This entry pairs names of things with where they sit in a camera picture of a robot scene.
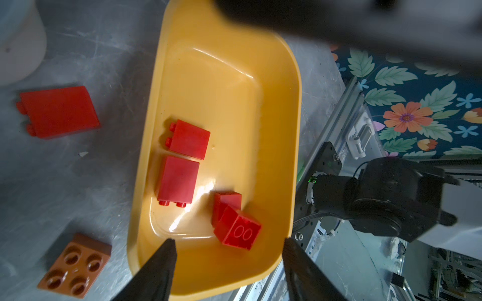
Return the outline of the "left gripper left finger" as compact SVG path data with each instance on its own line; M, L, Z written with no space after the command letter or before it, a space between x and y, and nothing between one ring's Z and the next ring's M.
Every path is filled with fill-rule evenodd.
M169 300L176 261L176 244L169 238L112 300Z

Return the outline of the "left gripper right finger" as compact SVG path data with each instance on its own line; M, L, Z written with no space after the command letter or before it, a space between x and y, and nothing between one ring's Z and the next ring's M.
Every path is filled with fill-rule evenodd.
M346 301L294 239L284 240L282 259L290 300Z

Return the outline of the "orange lego brick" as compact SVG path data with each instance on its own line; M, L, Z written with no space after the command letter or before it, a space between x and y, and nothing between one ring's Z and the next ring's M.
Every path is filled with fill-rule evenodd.
M82 299L110 260L111 252L111 245L77 233L37 288Z

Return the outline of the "red lego brick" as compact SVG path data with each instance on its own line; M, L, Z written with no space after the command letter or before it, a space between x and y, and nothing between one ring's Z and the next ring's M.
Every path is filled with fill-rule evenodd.
M227 207L241 209L242 195L234 191L214 192L212 226L215 228Z
M250 251L262 229L262 224L243 211L228 205L214 228L221 244Z
M16 108L30 119L27 133L40 139L101 127L85 86L24 92L20 94Z
M170 203L185 208L192 204L200 163L167 156L160 170L156 199L161 206Z
M165 141L168 150L202 161L205 159L211 134L209 131L182 120L172 122L169 131L173 135Z

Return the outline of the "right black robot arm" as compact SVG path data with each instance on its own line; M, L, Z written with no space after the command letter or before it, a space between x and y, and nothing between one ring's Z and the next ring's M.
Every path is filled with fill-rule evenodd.
M305 38L388 53L426 65L433 74L481 74L480 1L219 1L229 19ZM379 88L367 100L391 106L383 130L401 143L405 133L425 135L421 150L395 150L376 158L352 177L322 175L309 168L303 177L312 218L348 220L359 232L422 241L481 258L481 189L423 163L450 130L441 119L456 98L449 83L419 102L394 99L392 86L412 75L392 66L380 71Z

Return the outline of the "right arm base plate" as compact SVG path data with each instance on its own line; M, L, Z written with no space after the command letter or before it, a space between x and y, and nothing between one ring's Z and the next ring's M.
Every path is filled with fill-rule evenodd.
M292 238L301 247L307 247L320 220L312 216L321 212L325 200L324 189L328 187L326 181L330 176L339 175L341 169L341 159L331 142L324 142L311 165L303 169L297 184L292 227Z

